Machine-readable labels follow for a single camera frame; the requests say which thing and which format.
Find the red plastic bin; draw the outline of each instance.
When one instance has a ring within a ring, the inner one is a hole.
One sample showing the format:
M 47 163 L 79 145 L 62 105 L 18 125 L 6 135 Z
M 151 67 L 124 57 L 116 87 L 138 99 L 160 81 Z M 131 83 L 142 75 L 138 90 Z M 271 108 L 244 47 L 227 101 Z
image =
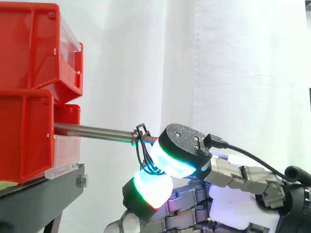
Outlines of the red plastic bin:
M 62 105 L 82 96 L 83 45 L 52 3 L 0 2 L 0 88 L 48 89 Z
M 54 164 L 53 96 L 0 90 L 0 181 L 24 183 Z

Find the green light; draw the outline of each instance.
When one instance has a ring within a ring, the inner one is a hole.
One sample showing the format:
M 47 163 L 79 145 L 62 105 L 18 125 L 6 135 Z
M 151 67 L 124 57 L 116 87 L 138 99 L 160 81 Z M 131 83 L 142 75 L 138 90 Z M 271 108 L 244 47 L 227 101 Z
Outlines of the green light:
M 158 140 L 152 146 L 151 158 L 155 166 L 162 171 L 165 171 L 167 174 L 177 178 L 184 178 L 196 171 L 195 168 L 182 163 L 165 153 Z
M 154 209 L 160 208 L 170 198 L 173 190 L 170 175 L 150 175 L 144 170 L 134 176 L 134 185 L 142 198 Z

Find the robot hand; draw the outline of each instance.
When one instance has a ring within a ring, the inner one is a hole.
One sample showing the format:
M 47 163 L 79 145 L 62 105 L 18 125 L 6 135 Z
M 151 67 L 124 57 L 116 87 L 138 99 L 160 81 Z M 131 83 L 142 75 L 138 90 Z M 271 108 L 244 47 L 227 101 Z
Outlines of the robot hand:
M 255 195 L 198 180 L 173 190 L 149 221 L 125 211 L 104 233 L 291 233 L 310 232 L 311 215 L 304 196 L 310 188 L 287 186 L 290 203 L 266 209 Z
M 232 165 L 212 157 L 211 147 L 237 150 L 271 171 Z M 139 190 L 134 190 L 137 188 L 134 177 L 123 188 L 123 203 L 129 211 L 121 220 L 109 224 L 106 233 L 311 232 L 310 175 L 299 168 L 289 167 L 284 176 L 254 155 L 218 137 L 210 134 L 205 137 L 178 124 L 166 128 L 154 144 L 151 157 L 145 152 L 147 168 L 140 163 L 142 173 L 156 177 L 165 171 L 178 178 L 191 175 L 194 180 L 174 189 L 167 201 L 155 210 L 148 206 L 148 200 L 144 198 L 143 202 L 137 198 Z

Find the stacked red bins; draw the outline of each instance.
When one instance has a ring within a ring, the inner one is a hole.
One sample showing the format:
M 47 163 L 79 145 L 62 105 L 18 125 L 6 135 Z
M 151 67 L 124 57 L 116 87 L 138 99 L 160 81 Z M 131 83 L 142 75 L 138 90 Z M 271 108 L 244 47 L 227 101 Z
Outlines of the stacked red bins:
M 80 124 L 66 103 L 82 96 L 83 45 L 50 3 L 0 2 L 0 32 L 0 182 L 75 169 L 80 139 L 53 124 Z

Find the metal rod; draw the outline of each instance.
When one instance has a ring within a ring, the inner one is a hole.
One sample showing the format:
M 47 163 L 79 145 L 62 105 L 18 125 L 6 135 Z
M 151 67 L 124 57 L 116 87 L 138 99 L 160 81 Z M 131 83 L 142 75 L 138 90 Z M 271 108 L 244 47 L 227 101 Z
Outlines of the metal rod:
M 54 133 L 65 136 L 88 137 L 109 141 L 127 142 L 132 144 L 134 144 L 137 139 L 137 133 L 135 131 L 127 132 L 109 130 L 65 123 L 54 123 Z M 154 143 L 156 140 L 156 137 L 148 136 L 145 138 L 144 142 Z

